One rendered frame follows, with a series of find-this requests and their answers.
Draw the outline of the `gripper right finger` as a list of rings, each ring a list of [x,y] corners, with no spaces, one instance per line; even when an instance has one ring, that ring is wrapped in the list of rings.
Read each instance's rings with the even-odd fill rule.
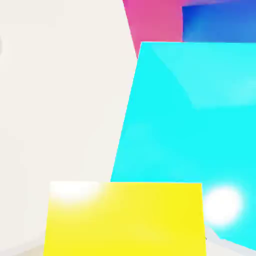
[[[212,228],[205,227],[206,256],[256,256],[256,250],[221,239]]]

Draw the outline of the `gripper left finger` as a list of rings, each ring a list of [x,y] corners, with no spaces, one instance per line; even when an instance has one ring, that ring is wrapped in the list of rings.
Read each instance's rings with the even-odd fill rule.
[[[44,244],[26,244],[19,247],[11,256],[43,256]]]

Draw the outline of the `small yellow cube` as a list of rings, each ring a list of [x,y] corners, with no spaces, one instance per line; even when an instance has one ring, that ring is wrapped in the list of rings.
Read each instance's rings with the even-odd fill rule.
[[[43,256],[206,256],[202,186],[54,181]]]

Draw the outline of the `large cyan box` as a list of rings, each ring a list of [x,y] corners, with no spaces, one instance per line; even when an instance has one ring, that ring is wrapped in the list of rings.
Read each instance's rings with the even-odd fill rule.
[[[200,183],[206,225],[256,251],[256,43],[143,42],[111,180]]]

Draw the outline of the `large blue box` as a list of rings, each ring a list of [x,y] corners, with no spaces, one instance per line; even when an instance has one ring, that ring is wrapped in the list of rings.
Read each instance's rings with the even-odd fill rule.
[[[184,42],[256,43],[256,0],[182,7]]]

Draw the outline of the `large pink box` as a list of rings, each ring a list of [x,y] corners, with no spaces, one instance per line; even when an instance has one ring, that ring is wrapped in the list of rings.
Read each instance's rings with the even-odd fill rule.
[[[182,7],[240,0],[123,0],[135,51],[142,42],[183,41]]]

